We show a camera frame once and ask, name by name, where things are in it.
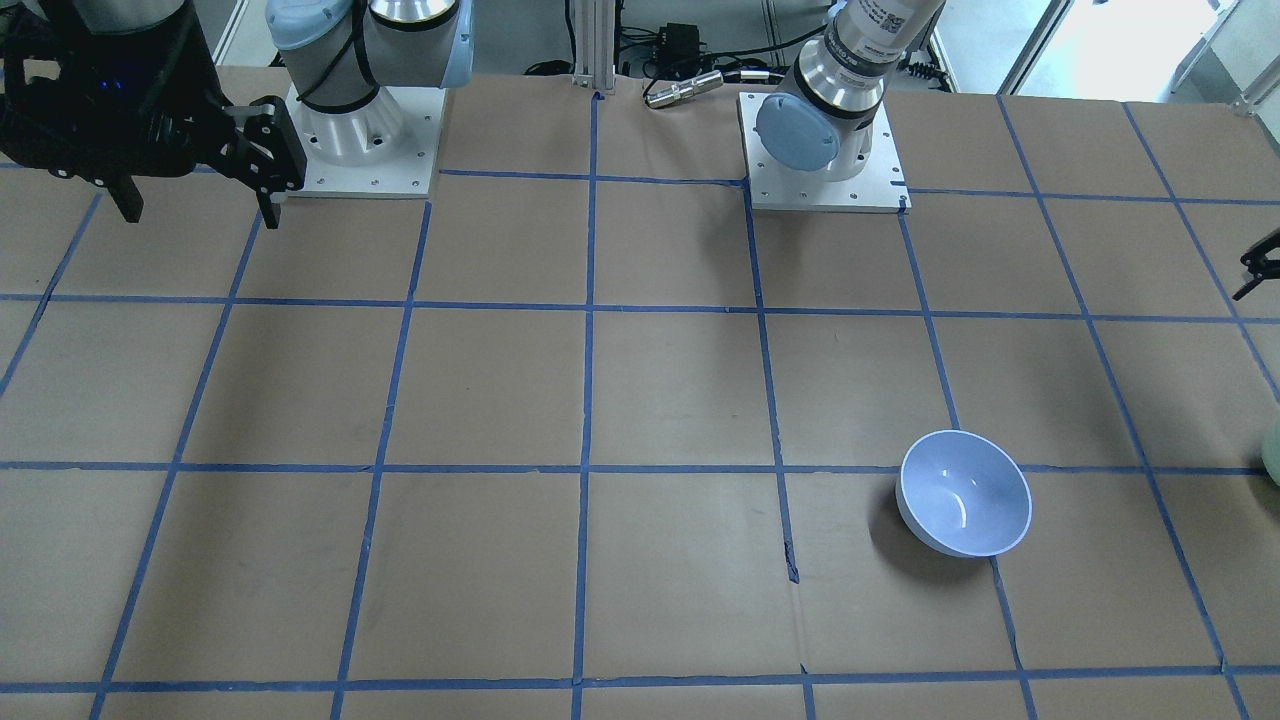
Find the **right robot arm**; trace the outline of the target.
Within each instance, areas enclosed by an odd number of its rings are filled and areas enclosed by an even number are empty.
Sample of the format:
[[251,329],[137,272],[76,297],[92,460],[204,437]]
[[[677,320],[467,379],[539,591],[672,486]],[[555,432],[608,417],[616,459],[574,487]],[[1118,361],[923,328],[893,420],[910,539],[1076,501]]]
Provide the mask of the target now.
[[274,229],[311,159],[356,167],[401,140],[394,87],[471,77],[466,1],[270,1],[265,20],[297,111],[225,95],[192,1],[5,1],[3,152],[101,188],[129,223],[137,178],[210,167]]

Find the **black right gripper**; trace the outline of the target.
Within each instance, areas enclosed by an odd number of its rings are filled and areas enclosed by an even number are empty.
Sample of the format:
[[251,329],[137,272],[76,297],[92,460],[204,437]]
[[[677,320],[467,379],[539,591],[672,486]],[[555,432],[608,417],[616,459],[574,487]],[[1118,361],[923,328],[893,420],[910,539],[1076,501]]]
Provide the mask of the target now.
[[255,192],[271,231],[279,196],[305,183],[307,155],[285,100],[230,106],[197,20],[122,33],[95,33],[86,20],[13,20],[3,70],[3,152],[95,183],[127,223],[145,209],[137,176],[210,167]]

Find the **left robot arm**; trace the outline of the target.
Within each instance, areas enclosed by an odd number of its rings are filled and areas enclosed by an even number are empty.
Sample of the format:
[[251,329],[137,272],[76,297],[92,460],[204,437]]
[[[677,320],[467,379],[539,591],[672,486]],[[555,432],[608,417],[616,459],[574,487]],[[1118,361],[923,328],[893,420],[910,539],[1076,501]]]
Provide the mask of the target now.
[[[887,94],[863,15],[806,42],[746,137],[804,165],[877,155],[892,138],[911,206],[767,211],[751,186],[771,307],[1030,315],[1220,316],[1277,238],[1277,158],[1215,105]],[[878,119],[892,123],[888,136]]]

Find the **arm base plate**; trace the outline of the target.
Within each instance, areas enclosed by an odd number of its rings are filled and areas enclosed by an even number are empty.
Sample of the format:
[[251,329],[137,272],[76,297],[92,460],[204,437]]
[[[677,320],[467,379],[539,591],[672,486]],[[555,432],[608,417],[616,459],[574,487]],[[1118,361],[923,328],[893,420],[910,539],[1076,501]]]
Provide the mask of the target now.
[[384,87],[366,106],[325,114],[291,86],[285,102],[307,154],[302,199],[429,199],[436,177],[444,88]]
[[755,209],[905,213],[911,206],[888,113],[869,126],[827,117],[791,94],[739,95]]

